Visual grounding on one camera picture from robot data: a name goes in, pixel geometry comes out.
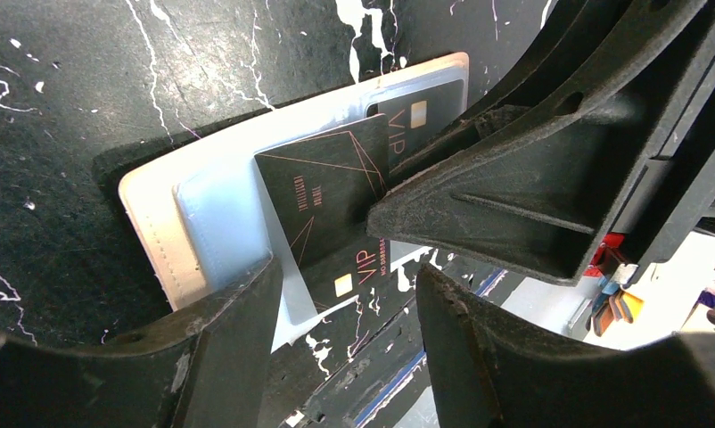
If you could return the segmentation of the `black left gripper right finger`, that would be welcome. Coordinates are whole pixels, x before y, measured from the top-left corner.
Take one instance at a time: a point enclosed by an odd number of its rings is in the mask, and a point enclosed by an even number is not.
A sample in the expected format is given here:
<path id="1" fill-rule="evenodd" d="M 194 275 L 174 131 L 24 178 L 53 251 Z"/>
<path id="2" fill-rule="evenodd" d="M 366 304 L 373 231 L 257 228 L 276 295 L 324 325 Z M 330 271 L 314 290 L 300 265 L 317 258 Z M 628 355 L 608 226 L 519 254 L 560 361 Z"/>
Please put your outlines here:
<path id="1" fill-rule="evenodd" d="M 443 427 L 715 427 L 715 333 L 607 349 L 534 325 L 427 264 L 416 304 Z"/>

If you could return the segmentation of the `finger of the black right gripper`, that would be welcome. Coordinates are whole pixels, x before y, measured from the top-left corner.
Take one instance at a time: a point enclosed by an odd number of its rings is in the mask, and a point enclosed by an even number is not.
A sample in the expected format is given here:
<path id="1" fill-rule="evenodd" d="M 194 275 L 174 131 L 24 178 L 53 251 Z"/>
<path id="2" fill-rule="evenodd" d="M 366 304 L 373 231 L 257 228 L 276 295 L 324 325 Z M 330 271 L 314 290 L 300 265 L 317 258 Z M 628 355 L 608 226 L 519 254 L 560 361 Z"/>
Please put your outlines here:
<path id="1" fill-rule="evenodd" d="M 491 148 L 465 149 L 391 190 L 372 236 L 432 246 L 559 285 L 587 267 L 636 282 L 715 218 L 715 1 L 638 1 L 607 37 Z M 472 169 L 541 144 L 613 95 L 643 104 L 635 128 L 599 148 L 575 183 L 484 184 Z"/>
<path id="2" fill-rule="evenodd" d="M 546 100 L 607 37 L 629 32 L 629 19 L 640 6 L 638 1 L 559 2 L 514 67 L 481 100 L 392 168 L 390 181 L 401 184 L 465 149 L 491 148 L 489 137 L 498 137 Z M 472 177 L 484 184 L 575 183 L 601 145 L 619 131 L 635 128 L 642 117 L 642 102 L 619 92 L 573 127 L 472 169 Z"/>

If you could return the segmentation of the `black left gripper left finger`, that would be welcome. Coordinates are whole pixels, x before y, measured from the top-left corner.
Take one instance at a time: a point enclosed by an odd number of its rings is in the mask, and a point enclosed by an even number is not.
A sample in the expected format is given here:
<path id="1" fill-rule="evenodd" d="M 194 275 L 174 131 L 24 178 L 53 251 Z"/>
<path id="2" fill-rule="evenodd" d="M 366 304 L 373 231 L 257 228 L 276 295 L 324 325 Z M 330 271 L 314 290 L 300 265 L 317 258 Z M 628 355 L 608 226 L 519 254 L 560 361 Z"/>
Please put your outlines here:
<path id="1" fill-rule="evenodd" d="M 230 285 L 98 347 L 35 347 L 0 332 L 0 427 L 253 427 L 283 271 Z"/>

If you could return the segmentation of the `beige card holder wallet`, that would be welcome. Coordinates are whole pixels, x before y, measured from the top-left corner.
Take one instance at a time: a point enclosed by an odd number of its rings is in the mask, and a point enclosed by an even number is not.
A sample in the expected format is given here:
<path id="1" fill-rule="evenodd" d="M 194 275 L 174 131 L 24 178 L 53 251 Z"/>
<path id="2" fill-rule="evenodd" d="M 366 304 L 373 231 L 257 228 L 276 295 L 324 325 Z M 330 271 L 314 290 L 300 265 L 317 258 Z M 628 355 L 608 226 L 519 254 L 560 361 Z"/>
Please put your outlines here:
<path id="1" fill-rule="evenodd" d="M 172 309 L 228 285 L 268 254 L 284 271 L 273 345 L 321 320 L 259 175 L 258 152 L 363 119 L 371 106 L 448 87 L 440 116 L 466 108 L 470 59 L 450 53 L 265 112 L 127 173 L 118 192 Z"/>

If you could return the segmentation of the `black VIP credit card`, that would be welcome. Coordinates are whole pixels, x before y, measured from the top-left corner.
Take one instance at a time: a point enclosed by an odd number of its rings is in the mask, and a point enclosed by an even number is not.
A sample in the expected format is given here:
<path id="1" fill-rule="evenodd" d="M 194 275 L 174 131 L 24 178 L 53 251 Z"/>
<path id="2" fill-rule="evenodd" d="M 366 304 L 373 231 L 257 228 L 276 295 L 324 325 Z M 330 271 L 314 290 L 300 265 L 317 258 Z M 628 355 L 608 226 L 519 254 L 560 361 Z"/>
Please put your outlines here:
<path id="1" fill-rule="evenodd" d="M 388 120 L 361 119 L 256 154 L 255 161 L 316 310 L 324 312 L 390 272 L 390 246 L 366 234 L 387 192 Z"/>

